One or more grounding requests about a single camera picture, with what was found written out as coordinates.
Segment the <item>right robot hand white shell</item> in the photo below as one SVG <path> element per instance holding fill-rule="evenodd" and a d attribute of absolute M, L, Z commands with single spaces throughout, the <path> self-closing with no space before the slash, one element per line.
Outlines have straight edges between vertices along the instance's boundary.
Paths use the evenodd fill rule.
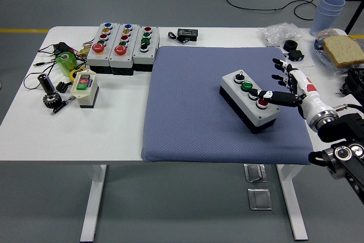
<path fill-rule="evenodd" d="M 299 113 L 311 127 L 315 127 L 321 120 L 336 120 L 337 112 L 333 107 L 325 104 L 309 78 L 299 69 L 286 61 L 274 58 L 275 68 L 285 75 L 272 75 L 278 84 L 289 89 L 289 92 L 279 92 L 261 89 L 250 89 L 249 93 L 267 103 L 275 105 L 297 107 Z"/>

